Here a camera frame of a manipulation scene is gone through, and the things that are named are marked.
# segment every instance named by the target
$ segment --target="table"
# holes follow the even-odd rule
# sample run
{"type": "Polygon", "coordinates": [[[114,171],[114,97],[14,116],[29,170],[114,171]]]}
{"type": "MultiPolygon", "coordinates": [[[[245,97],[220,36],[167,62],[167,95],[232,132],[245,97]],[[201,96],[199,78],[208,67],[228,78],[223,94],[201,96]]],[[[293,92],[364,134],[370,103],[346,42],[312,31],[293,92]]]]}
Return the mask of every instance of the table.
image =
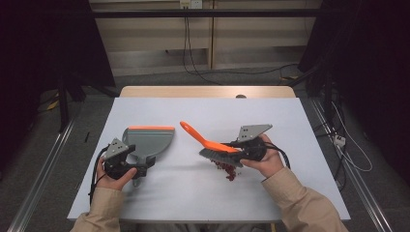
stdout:
{"type": "Polygon", "coordinates": [[[258,171],[242,168],[241,174],[229,182],[222,170],[197,154],[202,146],[179,126],[179,121],[187,121],[205,138],[220,142],[236,139],[240,126],[273,124],[266,133],[286,152],[300,181],[326,195],[341,219],[350,219],[300,101],[288,87],[260,86],[124,88],[112,106],[68,218],[76,219],[88,211],[92,167],[101,148],[114,135],[120,137],[130,124],[156,124],[174,126],[173,141],[139,188],[124,187],[127,198],[121,219],[189,223],[280,220],[278,207],[260,185],[263,177],[258,171]],[[237,95],[248,99],[234,99],[237,95]]]}

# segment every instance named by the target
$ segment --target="person's right hand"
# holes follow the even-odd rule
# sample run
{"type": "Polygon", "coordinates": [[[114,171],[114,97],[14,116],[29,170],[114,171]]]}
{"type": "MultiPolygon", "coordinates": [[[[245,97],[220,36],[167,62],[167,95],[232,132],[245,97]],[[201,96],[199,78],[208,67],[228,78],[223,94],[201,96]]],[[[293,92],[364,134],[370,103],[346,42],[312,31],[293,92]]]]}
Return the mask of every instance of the person's right hand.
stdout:
{"type": "MultiPolygon", "coordinates": [[[[266,143],[272,143],[271,139],[264,133],[260,134],[259,137],[266,143]]],[[[274,149],[268,149],[265,157],[261,161],[241,159],[241,164],[259,170],[266,178],[275,175],[283,168],[280,154],[274,149]]]]}

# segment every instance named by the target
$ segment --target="metal bracket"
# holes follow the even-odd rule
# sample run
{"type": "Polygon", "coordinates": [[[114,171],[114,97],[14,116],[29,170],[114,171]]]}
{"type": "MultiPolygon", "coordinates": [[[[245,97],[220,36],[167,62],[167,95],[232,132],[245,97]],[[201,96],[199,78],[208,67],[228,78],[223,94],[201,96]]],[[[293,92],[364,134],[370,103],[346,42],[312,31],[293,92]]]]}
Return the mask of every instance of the metal bracket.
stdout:
{"type": "Polygon", "coordinates": [[[256,136],[269,130],[271,127],[272,124],[241,126],[237,141],[246,142],[249,140],[253,140],[256,136]]]}

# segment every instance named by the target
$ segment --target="wire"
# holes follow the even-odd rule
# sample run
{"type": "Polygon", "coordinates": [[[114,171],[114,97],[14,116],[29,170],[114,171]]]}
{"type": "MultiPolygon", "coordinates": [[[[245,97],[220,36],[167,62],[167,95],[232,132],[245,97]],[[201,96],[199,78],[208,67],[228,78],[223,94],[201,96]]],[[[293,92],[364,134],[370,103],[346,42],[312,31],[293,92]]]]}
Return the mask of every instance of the wire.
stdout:
{"type": "Polygon", "coordinates": [[[187,17],[185,17],[185,42],[184,42],[184,56],[183,56],[183,62],[184,62],[184,69],[185,69],[185,71],[187,71],[187,73],[189,73],[189,74],[199,75],[199,77],[201,77],[201,79],[203,79],[203,80],[205,80],[205,81],[207,81],[207,82],[210,82],[210,83],[213,83],[213,84],[217,84],[217,85],[222,85],[222,84],[220,84],[220,83],[218,83],[218,82],[216,82],[216,81],[212,81],[212,80],[206,79],[205,77],[203,77],[203,76],[199,73],[199,71],[196,69],[195,63],[193,62],[192,49],[191,49],[191,48],[190,48],[190,60],[192,61],[192,66],[193,66],[193,69],[195,70],[196,73],[192,73],[192,72],[189,72],[189,71],[188,71],[187,66],[186,66],[186,64],[185,64],[185,51],[187,50],[187,37],[188,37],[188,44],[189,44],[189,46],[190,46],[190,21],[188,20],[187,17]]]}
{"type": "Polygon", "coordinates": [[[94,163],[93,178],[91,179],[90,192],[88,193],[88,195],[90,195],[90,205],[91,205],[91,202],[93,201],[93,195],[94,195],[94,191],[95,191],[96,186],[97,186],[97,182],[103,177],[103,176],[100,177],[99,180],[96,183],[94,183],[96,181],[97,166],[99,165],[100,157],[103,155],[104,152],[106,152],[106,150],[108,150],[108,147],[109,147],[109,145],[102,148],[100,153],[97,155],[96,162],[94,163]]]}
{"type": "Polygon", "coordinates": [[[269,144],[271,146],[266,146],[266,148],[268,149],[274,149],[277,150],[278,152],[280,152],[283,156],[284,162],[286,163],[287,168],[290,169],[290,162],[289,162],[289,158],[287,157],[286,153],[284,153],[277,145],[270,143],[270,142],[265,142],[265,144],[269,144]]]}
{"type": "Polygon", "coordinates": [[[203,74],[213,74],[213,73],[233,73],[233,74],[249,74],[249,75],[253,75],[253,74],[264,74],[264,73],[272,73],[272,72],[275,72],[275,71],[280,71],[280,76],[281,76],[281,70],[282,70],[283,68],[290,67],[290,66],[299,66],[299,64],[288,64],[288,65],[284,65],[284,66],[279,67],[279,68],[275,68],[275,69],[268,70],[268,71],[262,71],[262,72],[233,72],[233,71],[199,72],[199,71],[197,70],[197,68],[196,68],[196,66],[195,66],[195,64],[194,64],[194,62],[193,62],[193,58],[192,58],[192,50],[191,50],[191,45],[190,45],[190,21],[189,21],[189,19],[188,19],[187,17],[185,17],[185,42],[184,42],[183,63],[184,63],[184,69],[185,69],[185,71],[186,71],[187,73],[193,74],[193,75],[199,75],[199,77],[201,77],[203,80],[205,80],[205,81],[207,81],[207,82],[214,83],[214,84],[218,84],[218,85],[221,85],[221,84],[220,84],[220,83],[217,83],[217,82],[215,82],[215,81],[212,81],[212,80],[208,80],[208,79],[206,79],[205,77],[203,77],[202,75],[203,75],[203,74]],[[194,68],[195,72],[190,72],[190,71],[187,69],[187,66],[186,66],[185,54],[186,54],[186,50],[187,50],[187,40],[188,40],[189,50],[190,50],[190,60],[191,60],[191,62],[192,62],[192,65],[193,65],[193,68],[194,68]]]}
{"type": "Polygon", "coordinates": [[[340,113],[338,112],[337,107],[335,106],[335,103],[334,103],[334,102],[332,102],[332,105],[335,107],[337,116],[338,116],[338,118],[340,119],[341,125],[343,126],[344,131],[346,132],[347,136],[349,136],[349,138],[353,141],[353,143],[362,151],[363,155],[365,155],[365,158],[367,159],[367,161],[368,161],[368,163],[369,163],[369,165],[370,165],[370,168],[368,168],[368,169],[363,169],[363,168],[357,166],[357,165],[353,162],[353,160],[351,160],[351,159],[348,158],[346,155],[344,155],[344,153],[342,153],[342,155],[343,155],[343,156],[346,158],[346,160],[347,160],[350,164],[352,164],[356,169],[361,170],[361,171],[364,171],[364,172],[371,171],[371,169],[373,169],[373,164],[371,163],[371,161],[370,161],[370,159],[368,158],[368,156],[367,156],[367,154],[365,153],[365,151],[364,151],[364,150],[359,146],[359,144],[353,139],[353,137],[350,135],[349,131],[347,131],[347,128],[346,128],[346,126],[344,125],[344,123],[342,122],[342,118],[341,118],[340,113]]]}

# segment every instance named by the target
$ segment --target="person's left hand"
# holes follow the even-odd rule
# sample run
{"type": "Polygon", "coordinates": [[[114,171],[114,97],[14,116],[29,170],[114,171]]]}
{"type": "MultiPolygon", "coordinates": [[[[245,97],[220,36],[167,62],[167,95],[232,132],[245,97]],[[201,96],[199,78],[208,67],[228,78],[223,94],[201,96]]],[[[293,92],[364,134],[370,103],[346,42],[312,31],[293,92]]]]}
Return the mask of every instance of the person's left hand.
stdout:
{"type": "Polygon", "coordinates": [[[122,190],[124,185],[135,175],[136,171],[136,168],[133,167],[120,179],[112,179],[108,175],[106,175],[105,171],[103,170],[103,158],[100,158],[99,165],[97,166],[97,180],[99,180],[97,187],[122,190]]]}

